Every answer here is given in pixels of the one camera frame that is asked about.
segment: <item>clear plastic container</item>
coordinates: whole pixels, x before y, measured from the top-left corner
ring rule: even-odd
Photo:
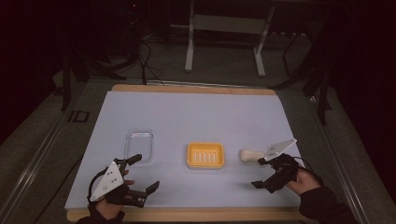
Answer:
[[[140,162],[148,162],[152,158],[154,134],[151,129],[133,129],[126,134],[124,158],[128,159],[136,154],[142,155]]]

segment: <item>white table surface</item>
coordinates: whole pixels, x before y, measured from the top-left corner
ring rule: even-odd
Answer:
[[[86,208],[92,178],[114,158],[123,158],[125,134],[131,129],[154,132],[149,162],[129,167],[131,189],[144,190],[157,180],[160,187],[145,207],[277,207],[298,206],[287,188],[269,193],[250,182],[275,171],[268,165],[243,163],[239,150],[266,150],[293,138],[279,98],[275,95],[110,91],[92,132],[65,208]],[[225,166],[192,170],[186,164],[190,142],[222,143]],[[297,146],[286,153],[300,156]]]

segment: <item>person's hand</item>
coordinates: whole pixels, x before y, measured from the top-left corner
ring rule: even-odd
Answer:
[[[134,183],[133,180],[125,180],[124,184],[125,185],[132,185]],[[108,203],[106,199],[103,199],[99,203],[96,204],[96,210],[102,215],[107,220],[110,220],[112,218],[117,217],[121,209],[123,208],[124,205],[119,205],[119,204],[112,204]]]
[[[297,181],[290,181],[286,187],[293,190],[296,194],[301,195],[311,189],[318,189],[321,185],[307,171],[299,169],[297,173]]]

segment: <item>yellow food container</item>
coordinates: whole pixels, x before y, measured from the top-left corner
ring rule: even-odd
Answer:
[[[220,143],[194,142],[187,148],[187,165],[192,169],[220,169],[225,164]]]

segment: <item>white table leg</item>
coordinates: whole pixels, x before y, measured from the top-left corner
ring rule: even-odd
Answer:
[[[265,21],[264,27],[262,28],[262,38],[257,47],[253,48],[254,58],[256,60],[257,72],[259,77],[265,77],[264,65],[262,63],[262,46],[264,45],[265,37],[268,35],[268,29],[270,28],[271,19],[274,16],[275,7],[271,7],[268,13],[267,20]]]
[[[186,72],[192,71],[192,59],[194,56],[194,0],[190,0],[190,26],[189,26],[189,46],[187,48],[186,65],[184,70]]]

